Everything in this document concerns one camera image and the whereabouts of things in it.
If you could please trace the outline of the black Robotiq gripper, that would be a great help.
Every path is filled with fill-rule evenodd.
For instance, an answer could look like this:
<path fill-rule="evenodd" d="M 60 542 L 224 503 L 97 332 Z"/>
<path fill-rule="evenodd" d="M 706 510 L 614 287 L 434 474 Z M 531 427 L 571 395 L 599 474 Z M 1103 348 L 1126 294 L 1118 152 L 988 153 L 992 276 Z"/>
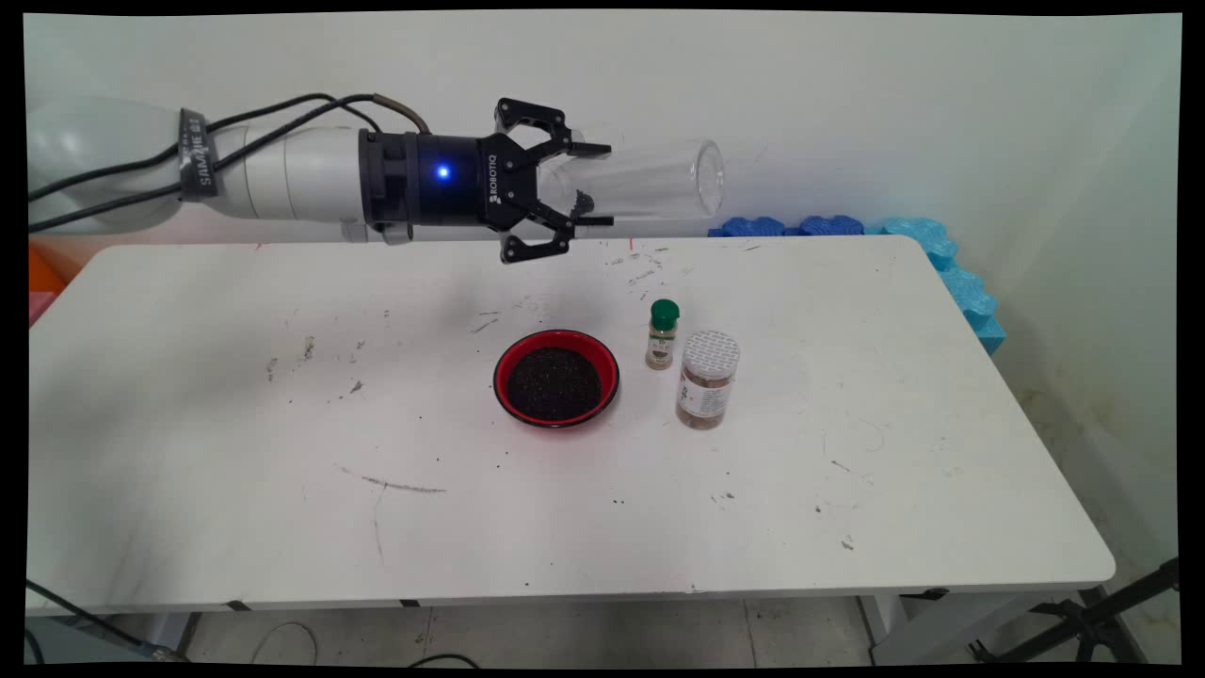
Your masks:
<path fill-rule="evenodd" d="M 568 114 L 546 105 L 501 98 L 489 137 L 421 132 L 371 132 L 358 138 L 362 211 L 374 232 L 410 232 L 413 226 L 486 226 L 500 232 L 504 265 L 568 253 L 577 226 L 615 226 L 612 216 L 565 216 L 537 199 L 537 164 L 559 155 L 609 155 L 607 143 L 589 143 L 568 126 Z M 509 132 L 530 126 L 547 135 L 525 149 Z M 552 232 L 547 243 L 527 244 L 509 232 L 521 220 Z"/>

